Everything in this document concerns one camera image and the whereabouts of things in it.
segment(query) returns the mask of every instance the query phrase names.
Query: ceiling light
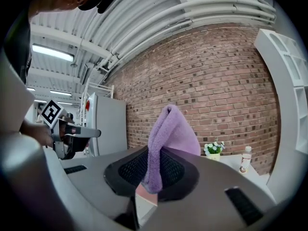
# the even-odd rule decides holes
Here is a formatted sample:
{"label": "ceiling light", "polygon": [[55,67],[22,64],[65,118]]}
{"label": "ceiling light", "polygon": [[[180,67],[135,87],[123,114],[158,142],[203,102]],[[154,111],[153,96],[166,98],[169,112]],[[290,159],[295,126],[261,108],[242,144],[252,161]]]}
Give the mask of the ceiling light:
{"label": "ceiling light", "polygon": [[65,53],[65,52],[61,52],[61,51],[57,51],[57,50],[53,50],[51,48],[45,47],[45,46],[40,46],[37,44],[33,44],[32,45],[32,50],[34,52],[38,52],[38,53],[42,53],[45,55],[49,55],[49,56],[54,56],[57,58],[61,58],[63,60],[72,62],[74,60],[74,55]]}
{"label": "ceiling light", "polygon": [[34,102],[38,102],[38,103],[47,103],[47,101],[44,101],[44,100],[34,100]]}
{"label": "ceiling light", "polygon": [[64,103],[64,102],[58,102],[60,104],[66,104],[66,105],[73,105],[72,103]]}
{"label": "ceiling light", "polygon": [[56,90],[51,90],[50,91],[51,93],[54,93],[54,94],[60,94],[60,95],[65,95],[65,96],[72,96],[71,93],[66,93],[66,92],[61,92],[61,91],[56,91]]}

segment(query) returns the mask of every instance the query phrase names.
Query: white bottle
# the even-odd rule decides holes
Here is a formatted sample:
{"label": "white bottle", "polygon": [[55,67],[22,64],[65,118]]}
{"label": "white bottle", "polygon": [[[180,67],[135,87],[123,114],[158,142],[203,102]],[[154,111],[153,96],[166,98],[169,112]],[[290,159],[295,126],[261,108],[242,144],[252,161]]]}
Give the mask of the white bottle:
{"label": "white bottle", "polygon": [[247,173],[251,161],[251,146],[246,146],[245,152],[242,155],[242,162],[240,167],[241,173]]}

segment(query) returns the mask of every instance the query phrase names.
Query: white table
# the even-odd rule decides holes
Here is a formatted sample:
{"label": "white table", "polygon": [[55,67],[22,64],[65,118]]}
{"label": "white table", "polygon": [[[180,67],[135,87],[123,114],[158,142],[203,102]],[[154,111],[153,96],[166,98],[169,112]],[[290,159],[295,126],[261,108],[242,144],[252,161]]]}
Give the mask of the white table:
{"label": "white table", "polygon": [[[233,168],[236,171],[239,171],[241,166],[241,160],[242,155],[229,155],[229,156],[220,156],[220,162],[228,165],[229,167]],[[256,170],[250,165],[248,168],[248,172],[245,174],[241,174],[243,177],[246,177],[248,180],[250,180],[252,183],[257,185],[259,188],[261,188],[274,202],[274,196],[270,192],[269,188],[267,187],[264,180],[259,176],[259,174],[256,172]]]}

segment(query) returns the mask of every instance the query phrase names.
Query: purple towel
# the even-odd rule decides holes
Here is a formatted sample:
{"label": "purple towel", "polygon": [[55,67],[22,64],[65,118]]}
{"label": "purple towel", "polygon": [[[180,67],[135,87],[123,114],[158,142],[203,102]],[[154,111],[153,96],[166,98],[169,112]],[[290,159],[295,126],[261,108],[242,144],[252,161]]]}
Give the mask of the purple towel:
{"label": "purple towel", "polygon": [[163,146],[194,155],[200,155],[201,152],[200,144],[193,129],[175,105],[167,105],[163,108],[150,133],[148,170],[142,185],[152,194],[160,192],[163,188],[159,173],[160,149]]}

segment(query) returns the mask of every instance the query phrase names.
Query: black vent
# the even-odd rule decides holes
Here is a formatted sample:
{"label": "black vent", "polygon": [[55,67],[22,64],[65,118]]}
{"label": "black vent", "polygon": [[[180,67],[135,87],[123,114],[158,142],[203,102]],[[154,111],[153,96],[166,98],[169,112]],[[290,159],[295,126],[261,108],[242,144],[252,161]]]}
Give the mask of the black vent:
{"label": "black vent", "polygon": [[119,175],[132,184],[138,187],[145,176],[148,169],[148,150],[136,156],[119,168]]}
{"label": "black vent", "polygon": [[241,189],[231,188],[226,190],[225,193],[248,226],[263,217],[263,214],[242,192]]}
{"label": "black vent", "polygon": [[160,176],[162,178],[163,189],[174,185],[183,178],[185,168],[182,164],[160,151]]}
{"label": "black vent", "polygon": [[78,171],[82,171],[87,169],[86,167],[84,167],[83,165],[79,165],[79,166],[75,166],[75,167],[69,167],[69,168],[65,168],[64,171],[66,172],[66,174],[72,174],[72,173],[76,173]]}

